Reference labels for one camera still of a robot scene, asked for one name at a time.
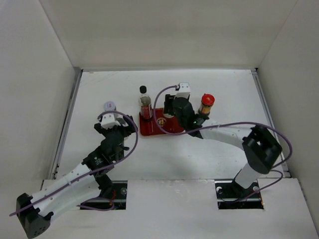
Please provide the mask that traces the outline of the black cap sauce bottle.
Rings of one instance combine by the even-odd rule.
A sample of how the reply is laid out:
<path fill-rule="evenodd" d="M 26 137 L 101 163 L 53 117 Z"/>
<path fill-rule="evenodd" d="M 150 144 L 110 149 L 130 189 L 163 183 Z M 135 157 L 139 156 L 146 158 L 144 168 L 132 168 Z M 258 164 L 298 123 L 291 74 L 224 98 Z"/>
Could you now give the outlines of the black cap sauce bottle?
<path fill-rule="evenodd" d="M 143 119 L 151 120 L 153 117 L 151 98 L 147 94 L 146 86 L 140 86 L 139 90 L 140 90 L 140 98 L 139 98 L 140 114 Z"/>

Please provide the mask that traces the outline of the white label dark bottle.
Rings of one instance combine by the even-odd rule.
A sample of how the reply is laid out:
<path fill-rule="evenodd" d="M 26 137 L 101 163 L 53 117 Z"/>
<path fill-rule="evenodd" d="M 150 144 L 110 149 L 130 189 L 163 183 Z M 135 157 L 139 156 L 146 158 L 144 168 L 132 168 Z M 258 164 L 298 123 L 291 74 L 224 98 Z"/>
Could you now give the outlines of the white label dark bottle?
<path fill-rule="evenodd" d="M 165 113 L 165 112 L 163 112 L 163 116 L 164 116 L 165 118 L 167 118 L 167 119 L 170 119 L 170 118 L 173 117 L 172 115 L 167 114 L 167 113 Z"/>

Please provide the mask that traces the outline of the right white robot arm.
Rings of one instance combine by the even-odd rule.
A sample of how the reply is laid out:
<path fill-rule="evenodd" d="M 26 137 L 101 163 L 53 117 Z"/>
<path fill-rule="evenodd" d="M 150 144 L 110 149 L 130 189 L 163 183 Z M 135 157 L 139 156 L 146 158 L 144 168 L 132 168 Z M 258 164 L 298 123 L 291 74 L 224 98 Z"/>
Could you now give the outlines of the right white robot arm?
<path fill-rule="evenodd" d="M 208 116 L 196 114 L 184 97 L 165 95 L 164 113 L 175 116 L 179 126 L 190 136 L 216 140 L 244 151 L 247 163 L 232 180 L 230 189 L 237 197 L 247 194 L 259 176 L 268 174 L 282 152 L 282 147 L 265 126 L 218 126 Z"/>

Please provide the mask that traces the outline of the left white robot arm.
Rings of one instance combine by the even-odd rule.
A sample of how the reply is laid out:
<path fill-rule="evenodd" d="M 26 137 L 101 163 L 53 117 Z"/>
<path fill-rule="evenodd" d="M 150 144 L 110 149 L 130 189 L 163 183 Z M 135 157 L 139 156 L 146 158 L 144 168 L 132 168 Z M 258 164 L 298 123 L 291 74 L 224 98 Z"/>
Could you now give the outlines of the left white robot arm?
<path fill-rule="evenodd" d="M 104 139 L 74 169 L 41 191 L 17 197 L 14 215 L 27 238 L 34 239 L 43 234 L 51 222 L 69 209 L 111 195 L 113 182 L 108 172 L 128 157 L 126 151 L 133 152 L 124 141 L 138 131 L 131 116 L 119 118 L 118 114 L 110 111 L 98 116 L 94 129 Z"/>

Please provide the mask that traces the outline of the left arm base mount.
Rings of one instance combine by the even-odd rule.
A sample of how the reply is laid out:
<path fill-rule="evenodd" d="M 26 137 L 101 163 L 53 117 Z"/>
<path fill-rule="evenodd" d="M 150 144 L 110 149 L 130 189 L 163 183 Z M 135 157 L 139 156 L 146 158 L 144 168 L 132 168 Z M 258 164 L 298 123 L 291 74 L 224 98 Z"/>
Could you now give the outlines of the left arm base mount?
<path fill-rule="evenodd" d="M 111 210 L 125 210 L 128 194 L 128 181 L 112 181 L 111 189 L 100 196 L 89 199 L 77 207 L 81 210 L 94 210 L 94 211 L 111 211 Z"/>

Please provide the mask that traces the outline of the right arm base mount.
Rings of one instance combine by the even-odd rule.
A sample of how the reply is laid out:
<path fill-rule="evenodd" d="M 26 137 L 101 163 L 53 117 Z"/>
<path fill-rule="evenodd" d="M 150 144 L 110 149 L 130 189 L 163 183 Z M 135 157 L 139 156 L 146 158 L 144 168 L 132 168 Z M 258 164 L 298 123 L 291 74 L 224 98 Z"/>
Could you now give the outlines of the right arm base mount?
<path fill-rule="evenodd" d="M 263 209 L 263 201 L 257 181 L 247 189 L 232 180 L 215 181 L 217 206 L 220 210 Z"/>

